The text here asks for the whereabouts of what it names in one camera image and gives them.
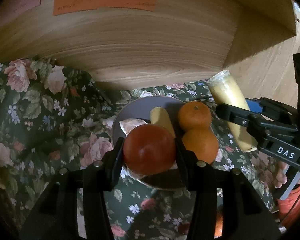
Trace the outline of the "person's right hand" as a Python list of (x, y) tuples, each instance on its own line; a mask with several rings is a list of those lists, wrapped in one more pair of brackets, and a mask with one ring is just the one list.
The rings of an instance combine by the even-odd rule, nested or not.
[(284, 173), (284, 170), (288, 167), (288, 164), (282, 162), (282, 161), (278, 161), (277, 162), (277, 166), (276, 166), (276, 171), (275, 171), (275, 175), (274, 175), (274, 186), (275, 188), (279, 189), (282, 185), (285, 185), (285, 183), (287, 182), (287, 176)]

